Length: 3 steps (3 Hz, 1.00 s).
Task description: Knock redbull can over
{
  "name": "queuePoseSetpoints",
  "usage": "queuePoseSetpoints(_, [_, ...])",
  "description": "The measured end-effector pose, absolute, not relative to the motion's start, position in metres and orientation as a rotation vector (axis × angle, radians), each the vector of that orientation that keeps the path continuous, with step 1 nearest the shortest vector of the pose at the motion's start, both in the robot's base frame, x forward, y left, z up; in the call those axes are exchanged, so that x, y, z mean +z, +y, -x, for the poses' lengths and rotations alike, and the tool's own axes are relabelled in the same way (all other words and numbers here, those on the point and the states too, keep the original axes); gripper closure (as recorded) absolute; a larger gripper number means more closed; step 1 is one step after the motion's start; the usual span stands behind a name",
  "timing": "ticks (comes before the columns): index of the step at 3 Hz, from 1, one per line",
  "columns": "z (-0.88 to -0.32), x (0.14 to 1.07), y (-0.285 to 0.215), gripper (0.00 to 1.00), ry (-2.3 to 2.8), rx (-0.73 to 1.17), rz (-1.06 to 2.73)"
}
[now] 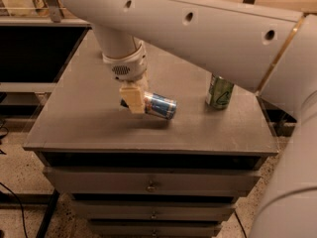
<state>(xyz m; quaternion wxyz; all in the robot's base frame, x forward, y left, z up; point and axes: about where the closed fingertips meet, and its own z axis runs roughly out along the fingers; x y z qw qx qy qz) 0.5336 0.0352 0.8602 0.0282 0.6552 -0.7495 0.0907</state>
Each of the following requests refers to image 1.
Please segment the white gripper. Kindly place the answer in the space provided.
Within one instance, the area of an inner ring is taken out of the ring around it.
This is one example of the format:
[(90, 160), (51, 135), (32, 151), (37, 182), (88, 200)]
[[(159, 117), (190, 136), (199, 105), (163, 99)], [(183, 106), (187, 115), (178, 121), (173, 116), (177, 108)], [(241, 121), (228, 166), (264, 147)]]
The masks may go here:
[(119, 92), (130, 111), (133, 114), (143, 114), (146, 106), (145, 92), (149, 89), (148, 76), (144, 73), (148, 66), (144, 42), (138, 41), (138, 48), (121, 59), (111, 59), (105, 55), (102, 57), (112, 77), (123, 81)]

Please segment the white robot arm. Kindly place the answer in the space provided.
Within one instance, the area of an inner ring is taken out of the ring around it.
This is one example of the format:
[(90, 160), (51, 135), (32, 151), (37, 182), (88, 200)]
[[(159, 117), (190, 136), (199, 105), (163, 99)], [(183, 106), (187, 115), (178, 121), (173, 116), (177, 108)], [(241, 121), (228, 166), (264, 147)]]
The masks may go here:
[(250, 238), (317, 238), (317, 17), (220, 0), (61, 0), (256, 93), (297, 126)]

